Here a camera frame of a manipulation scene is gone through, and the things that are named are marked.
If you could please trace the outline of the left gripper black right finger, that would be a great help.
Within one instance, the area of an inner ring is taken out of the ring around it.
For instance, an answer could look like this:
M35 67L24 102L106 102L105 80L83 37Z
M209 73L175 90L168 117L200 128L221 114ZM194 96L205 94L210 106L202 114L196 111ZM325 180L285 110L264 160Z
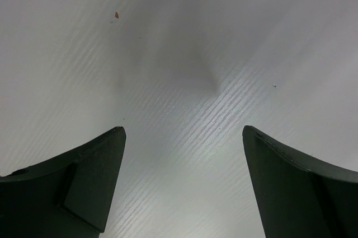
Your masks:
M243 147L266 237L357 237L357 172L243 128Z

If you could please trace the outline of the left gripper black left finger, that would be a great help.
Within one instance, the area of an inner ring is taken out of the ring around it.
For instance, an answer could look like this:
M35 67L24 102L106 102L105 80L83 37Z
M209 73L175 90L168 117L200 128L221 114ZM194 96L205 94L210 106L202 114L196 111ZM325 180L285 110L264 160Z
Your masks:
M125 129L1 177L2 237L99 237L106 228Z

